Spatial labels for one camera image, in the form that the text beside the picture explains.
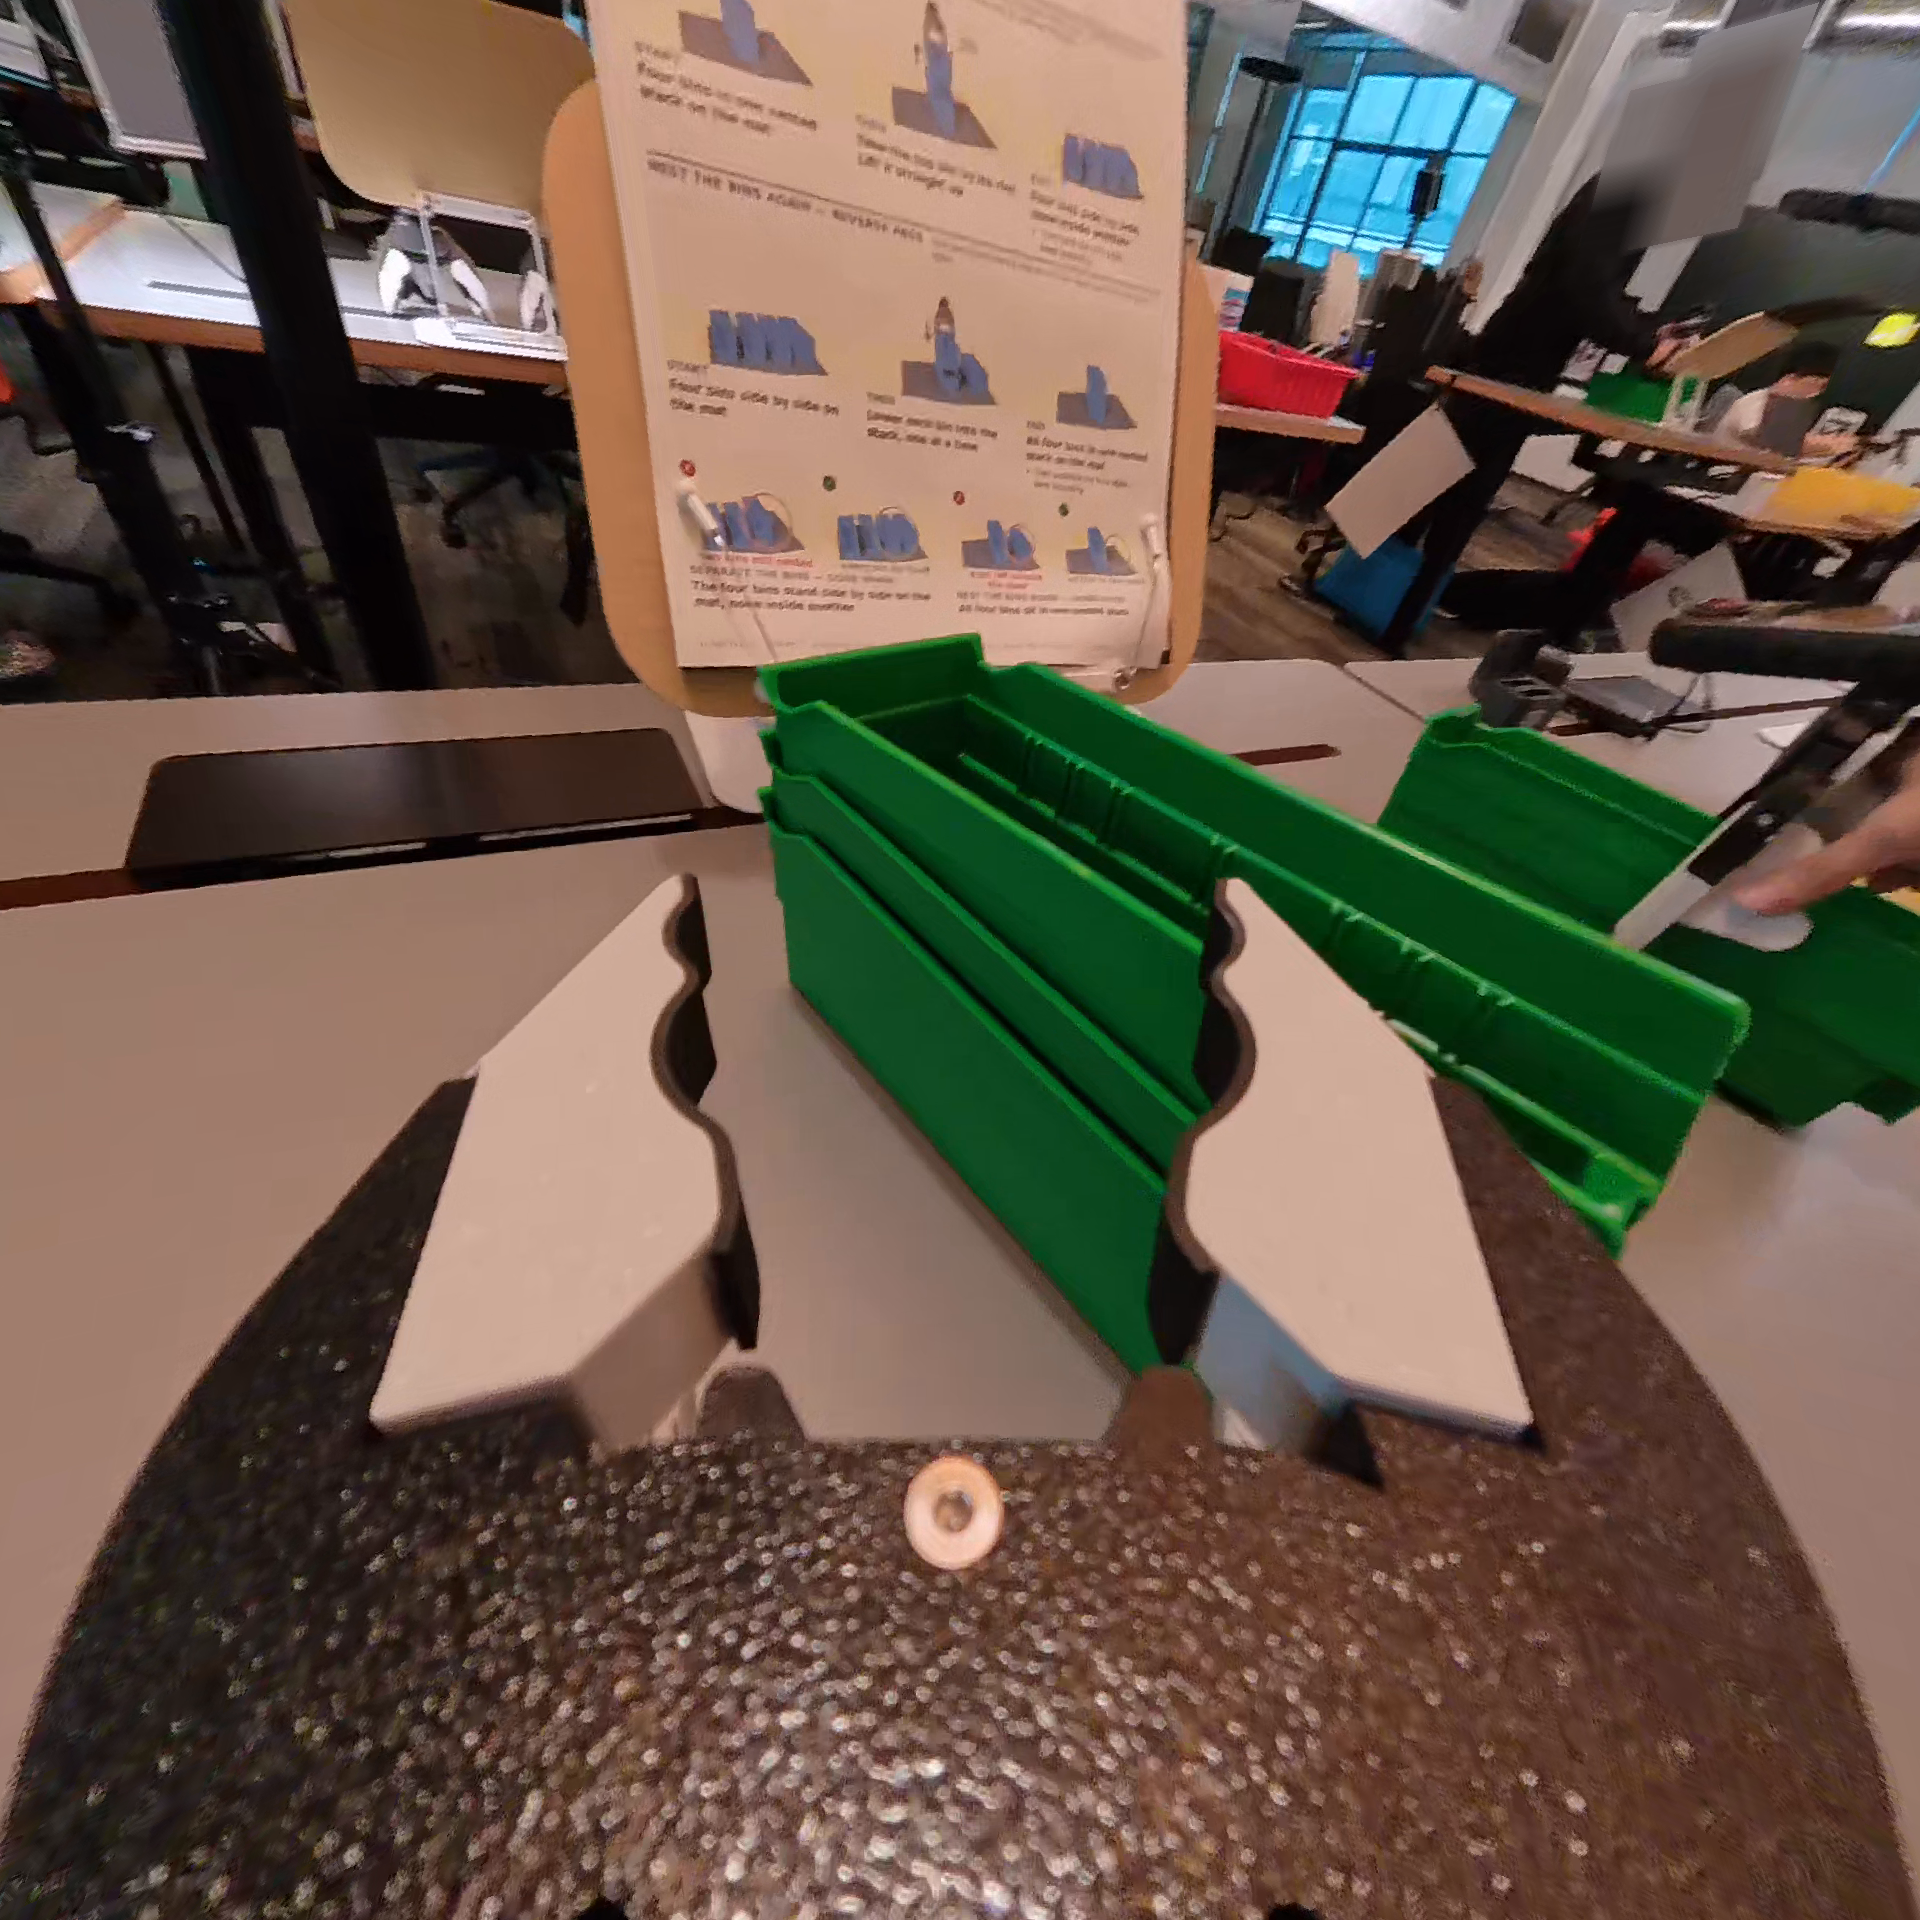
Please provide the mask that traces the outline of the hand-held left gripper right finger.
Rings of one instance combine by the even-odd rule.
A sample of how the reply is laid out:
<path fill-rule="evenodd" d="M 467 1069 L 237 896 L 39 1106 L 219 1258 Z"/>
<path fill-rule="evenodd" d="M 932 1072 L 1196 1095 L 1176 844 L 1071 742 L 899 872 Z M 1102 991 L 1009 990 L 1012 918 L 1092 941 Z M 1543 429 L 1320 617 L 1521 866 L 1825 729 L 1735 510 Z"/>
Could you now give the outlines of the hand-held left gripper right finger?
<path fill-rule="evenodd" d="M 1147 1274 L 1220 1438 L 1331 1449 L 1366 1410 L 1525 1441 L 1536 1416 L 1417 1050 L 1260 898 L 1214 892 Z"/>

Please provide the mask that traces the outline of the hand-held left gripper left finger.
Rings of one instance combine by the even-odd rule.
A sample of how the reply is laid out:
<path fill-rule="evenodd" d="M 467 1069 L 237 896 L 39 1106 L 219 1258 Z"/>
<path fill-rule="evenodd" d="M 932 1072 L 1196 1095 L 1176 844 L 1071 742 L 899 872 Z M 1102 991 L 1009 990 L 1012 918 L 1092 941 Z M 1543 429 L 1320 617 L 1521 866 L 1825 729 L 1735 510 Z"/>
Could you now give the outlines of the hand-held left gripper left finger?
<path fill-rule="evenodd" d="M 702 885 L 671 872 L 468 1074 L 371 1400 L 383 1434 L 559 1408 L 604 1450 L 685 1433 L 761 1326 L 715 1072 Z"/>

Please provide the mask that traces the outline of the dark wooden desk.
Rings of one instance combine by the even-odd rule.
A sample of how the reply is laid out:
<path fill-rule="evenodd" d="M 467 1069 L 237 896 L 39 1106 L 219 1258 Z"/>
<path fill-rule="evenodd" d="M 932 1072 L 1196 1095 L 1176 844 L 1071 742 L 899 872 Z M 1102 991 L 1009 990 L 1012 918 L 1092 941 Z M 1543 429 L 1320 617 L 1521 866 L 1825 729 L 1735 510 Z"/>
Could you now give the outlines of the dark wooden desk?
<path fill-rule="evenodd" d="M 1665 452 L 1696 463 L 1728 463 L 1748 472 L 1788 476 L 1805 463 L 1768 448 L 1717 441 L 1689 429 L 1615 415 L 1561 392 L 1531 391 L 1453 367 L 1428 367 L 1427 380 L 1452 396 L 1484 400 L 1558 434 L 1574 434 L 1595 442 Z"/>

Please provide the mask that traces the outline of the grey desk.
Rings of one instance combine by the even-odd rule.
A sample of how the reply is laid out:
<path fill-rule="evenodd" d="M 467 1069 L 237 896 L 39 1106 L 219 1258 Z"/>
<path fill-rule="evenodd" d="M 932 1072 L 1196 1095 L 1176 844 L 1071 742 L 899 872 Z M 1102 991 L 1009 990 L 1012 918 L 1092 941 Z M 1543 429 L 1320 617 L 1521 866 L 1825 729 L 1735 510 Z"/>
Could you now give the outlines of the grey desk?
<path fill-rule="evenodd" d="M 763 830 L 604 838 L 5 910 L 5 1832 L 83 1573 L 219 1338 L 437 1082 L 665 872 L 702 872 L 718 1111 L 750 1190 L 756 1364 L 824 1438 L 1089 1438 L 1120 1372 L 783 978 Z M 1627 1273 L 1759 1440 L 1837 1605 L 1915 1842 L 1915 1120 L 1712 1106 Z"/>

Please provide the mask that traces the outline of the person's right hand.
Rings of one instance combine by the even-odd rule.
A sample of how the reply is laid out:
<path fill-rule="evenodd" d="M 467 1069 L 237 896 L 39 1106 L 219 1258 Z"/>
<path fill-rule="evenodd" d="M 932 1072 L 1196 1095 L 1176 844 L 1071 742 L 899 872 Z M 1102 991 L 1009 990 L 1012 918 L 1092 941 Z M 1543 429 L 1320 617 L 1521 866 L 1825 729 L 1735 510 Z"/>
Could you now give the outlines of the person's right hand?
<path fill-rule="evenodd" d="M 1845 836 L 1748 879 L 1735 898 L 1777 918 L 1861 885 L 1878 893 L 1918 885 L 1918 783 L 1903 783 Z"/>

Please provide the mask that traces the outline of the black charging dock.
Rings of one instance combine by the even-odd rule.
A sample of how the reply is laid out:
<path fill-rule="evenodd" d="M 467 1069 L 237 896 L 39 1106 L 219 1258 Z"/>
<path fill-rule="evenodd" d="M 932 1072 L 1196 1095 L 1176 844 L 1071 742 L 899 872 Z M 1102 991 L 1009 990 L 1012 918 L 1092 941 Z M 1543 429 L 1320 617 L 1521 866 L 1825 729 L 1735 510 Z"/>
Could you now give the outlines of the black charging dock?
<path fill-rule="evenodd" d="M 1573 655 L 1540 631 L 1501 631 L 1476 661 L 1469 700 L 1487 729 L 1547 732 L 1567 703 Z"/>

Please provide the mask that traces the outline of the adjoining grey table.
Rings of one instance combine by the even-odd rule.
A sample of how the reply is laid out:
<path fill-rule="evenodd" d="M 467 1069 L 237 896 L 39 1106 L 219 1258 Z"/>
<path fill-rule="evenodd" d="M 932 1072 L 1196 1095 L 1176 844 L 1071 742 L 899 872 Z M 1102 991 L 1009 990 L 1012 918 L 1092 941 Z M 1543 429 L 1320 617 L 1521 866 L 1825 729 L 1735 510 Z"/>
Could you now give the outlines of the adjoining grey table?
<path fill-rule="evenodd" d="M 1409 658 L 1348 662 L 1348 671 L 1388 701 L 1427 719 L 1471 703 L 1469 658 Z M 1696 807 L 1718 812 L 1748 788 L 1777 756 L 1774 732 L 1804 727 L 1812 713 L 1843 696 L 1847 686 L 1815 678 L 1756 678 L 1717 674 L 1694 700 L 1709 709 L 1656 736 L 1584 732 L 1569 717 L 1552 721 L 1569 752 L 1611 765 Z"/>

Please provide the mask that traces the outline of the blue bag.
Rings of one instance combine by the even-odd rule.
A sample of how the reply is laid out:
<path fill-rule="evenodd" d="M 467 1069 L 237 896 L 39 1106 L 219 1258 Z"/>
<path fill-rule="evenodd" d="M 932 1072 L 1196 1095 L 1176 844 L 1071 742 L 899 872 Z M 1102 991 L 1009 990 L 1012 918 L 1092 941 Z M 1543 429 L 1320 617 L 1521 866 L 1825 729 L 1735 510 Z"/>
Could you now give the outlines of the blue bag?
<path fill-rule="evenodd" d="M 1398 615 L 1406 590 L 1423 564 L 1423 550 L 1398 537 L 1382 540 L 1371 554 L 1355 552 L 1348 543 L 1331 548 L 1307 588 L 1310 599 L 1331 607 L 1334 618 L 1369 639 L 1377 652 L 1404 655 L 1423 632 L 1437 599 L 1452 584 L 1453 567 L 1437 575 L 1423 609 L 1413 617 L 1407 632 L 1397 645 L 1385 641 L 1385 631 Z"/>

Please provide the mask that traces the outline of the grey hanging card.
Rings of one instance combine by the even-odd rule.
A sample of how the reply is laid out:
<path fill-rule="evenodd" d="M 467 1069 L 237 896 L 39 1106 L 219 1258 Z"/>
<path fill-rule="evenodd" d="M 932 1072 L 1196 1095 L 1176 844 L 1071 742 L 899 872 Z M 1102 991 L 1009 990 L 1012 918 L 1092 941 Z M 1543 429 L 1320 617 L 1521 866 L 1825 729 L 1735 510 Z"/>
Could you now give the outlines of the grey hanging card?
<path fill-rule="evenodd" d="M 1347 550 L 1369 559 L 1475 470 L 1446 406 L 1430 401 L 1327 498 L 1327 518 Z"/>

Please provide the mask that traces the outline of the white stand base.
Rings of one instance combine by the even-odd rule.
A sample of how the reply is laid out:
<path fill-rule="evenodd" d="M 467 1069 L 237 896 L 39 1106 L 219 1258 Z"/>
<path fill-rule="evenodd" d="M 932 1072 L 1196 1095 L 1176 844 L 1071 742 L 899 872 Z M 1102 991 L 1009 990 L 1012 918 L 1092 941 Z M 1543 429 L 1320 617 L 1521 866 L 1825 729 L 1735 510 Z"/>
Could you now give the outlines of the white stand base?
<path fill-rule="evenodd" d="M 750 687 L 743 711 L 685 709 L 688 745 L 700 761 L 710 800 L 729 812 L 761 816 L 761 790 L 773 781 L 766 736 L 773 709 Z"/>

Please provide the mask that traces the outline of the red plastic bin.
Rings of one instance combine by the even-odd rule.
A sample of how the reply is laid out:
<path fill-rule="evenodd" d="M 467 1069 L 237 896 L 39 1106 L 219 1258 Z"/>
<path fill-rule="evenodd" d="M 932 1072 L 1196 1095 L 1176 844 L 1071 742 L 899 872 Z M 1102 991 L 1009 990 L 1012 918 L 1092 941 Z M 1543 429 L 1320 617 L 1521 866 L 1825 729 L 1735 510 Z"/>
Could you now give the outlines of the red plastic bin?
<path fill-rule="evenodd" d="M 1261 334 L 1220 329 L 1215 335 L 1215 401 L 1230 409 L 1333 417 L 1357 380 L 1357 367 Z"/>

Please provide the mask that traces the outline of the large window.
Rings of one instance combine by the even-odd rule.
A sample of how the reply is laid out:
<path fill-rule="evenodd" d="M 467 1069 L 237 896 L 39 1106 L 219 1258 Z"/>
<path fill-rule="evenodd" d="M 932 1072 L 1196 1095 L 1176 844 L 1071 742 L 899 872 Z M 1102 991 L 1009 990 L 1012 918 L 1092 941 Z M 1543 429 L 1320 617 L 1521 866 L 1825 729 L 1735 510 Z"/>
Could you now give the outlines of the large window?
<path fill-rule="evenodd" d="M 1437 270 L 1480 188 L 1518 98 L 1462 76 L 1360 68 L 1286 109 L 1257 213 L 1268 255 L 1323 270 L 1382 253 Z"/>

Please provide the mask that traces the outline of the clear acrylic stand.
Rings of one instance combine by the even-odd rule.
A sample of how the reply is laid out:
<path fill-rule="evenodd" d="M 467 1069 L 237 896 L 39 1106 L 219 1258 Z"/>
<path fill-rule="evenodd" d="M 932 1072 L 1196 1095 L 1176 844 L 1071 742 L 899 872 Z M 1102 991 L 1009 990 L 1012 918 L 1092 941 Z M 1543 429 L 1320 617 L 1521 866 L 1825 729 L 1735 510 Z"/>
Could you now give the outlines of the clear acrylic stand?
<path fill-rule="evenodd" d="M 396 208 L 372 265 L 383 314 L 421 344 L 567 356 L 544 230 L 523 208 L 421 194 Z"/>

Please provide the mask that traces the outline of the light wooden table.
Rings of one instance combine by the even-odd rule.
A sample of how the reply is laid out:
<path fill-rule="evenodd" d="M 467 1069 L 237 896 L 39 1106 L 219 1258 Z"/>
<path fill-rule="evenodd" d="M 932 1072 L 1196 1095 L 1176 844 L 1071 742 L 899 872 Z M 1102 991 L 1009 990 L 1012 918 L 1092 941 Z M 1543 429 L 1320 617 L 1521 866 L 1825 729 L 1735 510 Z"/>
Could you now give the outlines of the light wooden table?
<path fill-rule="evenodd" d="M 227 228 L 131 208 L 84 188 L 36 183 L 35 198 L 72 293 L 104 338 L 264 349 Z M 569 391 L 561 353 L 493 351 L 438 321 L 390 318 L 366 260 L 332 260 L 326 268 L 358 367 L 444 377 L 461 391 L 486 382 L 548 396 Z"/>

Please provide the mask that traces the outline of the black post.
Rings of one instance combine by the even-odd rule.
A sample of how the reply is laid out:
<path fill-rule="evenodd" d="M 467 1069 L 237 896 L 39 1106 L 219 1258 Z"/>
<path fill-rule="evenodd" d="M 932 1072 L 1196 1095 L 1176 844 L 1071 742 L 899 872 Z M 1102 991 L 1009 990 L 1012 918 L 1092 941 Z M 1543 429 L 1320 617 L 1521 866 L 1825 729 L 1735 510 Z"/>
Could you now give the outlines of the black post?
<path fill-rule="evenodd" d="M 280 429 L 377 687 L 437 686 L 312 191 L 257 1 L 157 1 L 222 222 L 252 293 Z"/>

